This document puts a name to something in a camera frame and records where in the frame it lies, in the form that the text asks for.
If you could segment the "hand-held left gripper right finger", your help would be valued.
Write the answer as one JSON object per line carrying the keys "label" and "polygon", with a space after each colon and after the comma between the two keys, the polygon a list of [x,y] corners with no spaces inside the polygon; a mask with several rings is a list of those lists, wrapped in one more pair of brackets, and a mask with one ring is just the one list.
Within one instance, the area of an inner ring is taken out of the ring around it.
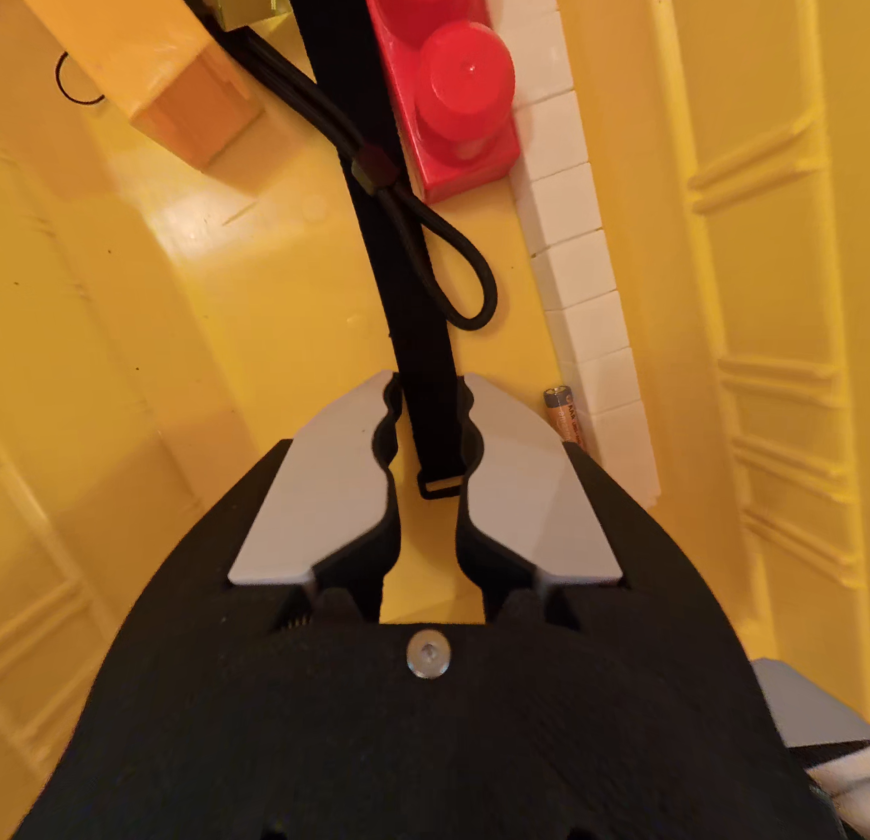
{"label": "hand-held left gripper right finger", "polygon": [[557,431],[485,377],[459,383],[465,473],[456,557],[493,622],[529,590],[547,604],[573,586],[611,586],[622,568]]}

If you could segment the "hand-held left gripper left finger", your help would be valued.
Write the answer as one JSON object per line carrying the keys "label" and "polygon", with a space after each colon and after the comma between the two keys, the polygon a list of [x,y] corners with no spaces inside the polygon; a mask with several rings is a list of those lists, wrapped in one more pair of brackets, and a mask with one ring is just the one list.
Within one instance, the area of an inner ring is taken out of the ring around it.
{"label": "hand-held left gripper left finger", "polygon": [[380,371],[293,437],[228,573],[235,586],[290,585],[310,603],[344,589],[378,623],[401,526],[390,465],[403,394]]}

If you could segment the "yellow plastic bin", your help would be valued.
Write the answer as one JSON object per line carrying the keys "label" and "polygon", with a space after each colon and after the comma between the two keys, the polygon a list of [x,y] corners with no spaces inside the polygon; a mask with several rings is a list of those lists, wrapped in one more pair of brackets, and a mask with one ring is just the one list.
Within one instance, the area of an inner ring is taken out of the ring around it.
{"label": "yellow plastic bin", "polygon": [[[751,658],[868,716],[868,0],[557,0],[660,495]],[[2,0],[2,837],[169,552],[395,368],[337,155],[274,99],[198,170]],[[501,301],[451,332],[562,381],[510,181],[439,207]]]}

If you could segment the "orange battery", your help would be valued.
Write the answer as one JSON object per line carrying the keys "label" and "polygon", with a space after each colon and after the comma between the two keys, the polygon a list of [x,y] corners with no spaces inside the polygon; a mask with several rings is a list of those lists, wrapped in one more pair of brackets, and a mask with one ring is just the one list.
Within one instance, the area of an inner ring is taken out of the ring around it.
{"label": "orange battery", "polygon": [[564,443],[572,443],[586,451],[572,389],[566,385],[551,387],[543,392],[543,401],[554,430]]}

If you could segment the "white segmented strip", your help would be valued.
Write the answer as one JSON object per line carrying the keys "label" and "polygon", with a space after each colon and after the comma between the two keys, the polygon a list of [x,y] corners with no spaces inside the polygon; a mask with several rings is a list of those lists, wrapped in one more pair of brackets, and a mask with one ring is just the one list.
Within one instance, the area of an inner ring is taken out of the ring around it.
{"label": "white segmented strip", "polygon": [[660,495],[557,0],[485,0],[516,73],[517,216],[586,448],[643,508]]}

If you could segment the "red toy block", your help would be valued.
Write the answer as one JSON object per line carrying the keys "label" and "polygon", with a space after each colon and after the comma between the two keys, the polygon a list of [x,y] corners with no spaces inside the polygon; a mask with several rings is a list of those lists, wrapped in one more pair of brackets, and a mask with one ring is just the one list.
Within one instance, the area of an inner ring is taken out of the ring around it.
{"label": "red toy block", "polygon": [[365,0],[415,184],[429,204],[519,158],[516,74],[485,0]]}

